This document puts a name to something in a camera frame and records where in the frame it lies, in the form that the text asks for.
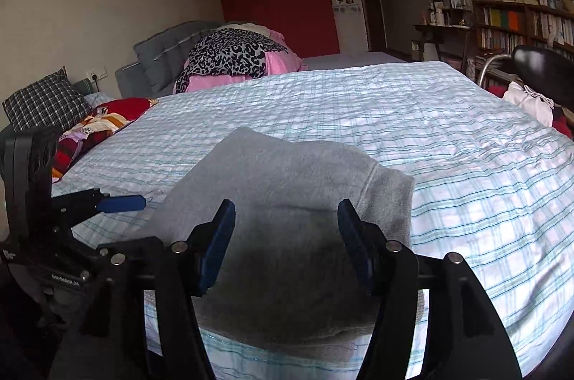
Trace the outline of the blue plaid bed sheet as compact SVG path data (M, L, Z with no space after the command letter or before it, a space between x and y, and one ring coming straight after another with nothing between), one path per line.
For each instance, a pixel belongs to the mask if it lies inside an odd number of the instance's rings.
M573 312L573 144L441 62L270 76L165 96L83 156L54 194L139 193L139 213L78 225L90 246L129 238L240 127L333 141L414 177L411 246L463 255L532 372Z

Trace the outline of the dark wooden desk shelf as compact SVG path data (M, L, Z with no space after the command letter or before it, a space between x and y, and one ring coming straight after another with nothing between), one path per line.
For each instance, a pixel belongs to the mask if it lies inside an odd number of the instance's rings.
M411 42L414 59L455 62L461 70L473 30L471 11L468 0L428 0L421 23L414 25L418 33Z

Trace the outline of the grey padded headboard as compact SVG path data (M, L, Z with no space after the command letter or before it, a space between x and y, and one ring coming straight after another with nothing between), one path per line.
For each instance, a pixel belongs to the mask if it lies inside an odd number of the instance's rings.
M123 98L170 95L193 46L221 26L220 22L191 20L172 26L133 46L137 62L115 73Z

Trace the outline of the white cloth on chair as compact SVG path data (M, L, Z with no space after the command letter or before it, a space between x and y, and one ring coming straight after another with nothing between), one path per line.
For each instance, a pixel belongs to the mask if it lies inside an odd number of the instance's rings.
M552 127L554 124L555 102L528 85L510 82L502 99L521 108L527 115L536 118L545 127Z

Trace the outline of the wall power socket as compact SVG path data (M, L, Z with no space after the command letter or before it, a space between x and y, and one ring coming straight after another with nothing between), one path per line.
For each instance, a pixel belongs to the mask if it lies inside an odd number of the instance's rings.
M96 67L86 71L86 77L93 83L100 82L108 77L108 72L105 66Z

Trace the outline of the black chair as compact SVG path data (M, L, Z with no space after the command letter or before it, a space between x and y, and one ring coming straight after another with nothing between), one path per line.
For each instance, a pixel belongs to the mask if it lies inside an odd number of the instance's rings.
M525 85L552 99L557 105L573 111L573 62L545 48L517 46L510 55L492 55L485 61L478 77L478 86L484 86L489 66L495 61L510 60L504 64L504 73L516 75Z

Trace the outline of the red patterned quilt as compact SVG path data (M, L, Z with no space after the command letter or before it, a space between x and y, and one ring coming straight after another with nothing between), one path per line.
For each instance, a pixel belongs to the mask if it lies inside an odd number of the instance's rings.
M71 166L89 150L112 137L157 105L153 98L130 97L102 103L66 132L56 146L52 183L59 182Z

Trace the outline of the black checkered pillow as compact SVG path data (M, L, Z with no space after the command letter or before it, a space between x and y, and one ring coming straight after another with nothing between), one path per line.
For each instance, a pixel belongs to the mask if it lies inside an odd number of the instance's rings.
M86 118L91 107L70 83L65 67L17 90L2 102L15 131L57 126L67 131Z

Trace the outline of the pink polka dot bedding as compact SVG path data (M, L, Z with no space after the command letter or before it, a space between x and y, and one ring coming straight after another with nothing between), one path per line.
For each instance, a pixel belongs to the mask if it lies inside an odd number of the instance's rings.
M193 45L173 92L198 92L305 69L282 34L254 23L230 23Z

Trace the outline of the wooden bookshelf with books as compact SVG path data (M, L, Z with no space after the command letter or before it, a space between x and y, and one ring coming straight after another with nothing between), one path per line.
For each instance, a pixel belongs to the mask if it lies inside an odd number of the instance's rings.
M546 48L573 59L572 0L472 0L479 72L492 55L519 46Z

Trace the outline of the leopard print cloth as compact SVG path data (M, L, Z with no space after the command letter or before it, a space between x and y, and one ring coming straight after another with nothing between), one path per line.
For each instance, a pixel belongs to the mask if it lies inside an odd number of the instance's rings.
M191 48L173 93L186 92L193 77L247 77L268 75L268 53L288 55L288 48L272 38L245 29L223 28L201 37Z

